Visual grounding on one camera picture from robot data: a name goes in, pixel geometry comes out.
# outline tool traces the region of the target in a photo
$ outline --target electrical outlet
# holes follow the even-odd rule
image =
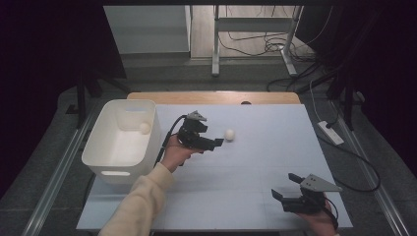
[[[344,140],[337,134],[337,132],[332,127],[330,128],[326,127],[327,123],[328,122],[326,121],[322,121],[322,122],[319,122],[318,125],[335,145],[343,144]]]

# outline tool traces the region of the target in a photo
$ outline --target white plastic bin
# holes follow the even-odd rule
[[[98,115],[82,160],[106,183],[133,184],[153,169],[160,137],[153,101],[111,100]]]

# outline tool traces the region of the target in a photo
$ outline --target white ball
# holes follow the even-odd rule
[[[226,133],[224,133],[224,138],[227,141],[232,141],[235,138],[235,132],[231,129],[226,130]]]
[[[144,122],[141,124],[141,126],[139,127],[139,130],[141,131],[141,133],[143,135],[147,135],[150,132],[150,124]]]

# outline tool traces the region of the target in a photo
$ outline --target wooden floor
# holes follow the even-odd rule
[[[270,18],[291,17],[292,6],[220,6],[220,17],[244,17],[244,18]],[[221,42],[229,48],[235,48],[249,54],[265,52],[265,32],[220,32]],[[193,6],[193,21],[191,31],[191,57],[211,57],[214,43],[214,8],[213,6]],[[236,40],[236,38],[260,36],[258,38]],[[285,43],[286,33],[275,36],[270,42]],[[297,53],[300,55],[311,54],[311,49],[297,38],[293,39]],[[269,52],[262,56],[280,56],[279,52]],[[241,52],[226,49],[220,44],[220,57],[248,57]]]

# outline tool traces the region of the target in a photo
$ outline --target beige sleeve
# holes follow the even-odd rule
[[[165,190],[174,177],[158,163],[147,176],[141,176],[120,203],[98,235],[149,235],[153,219],[165,204]]]

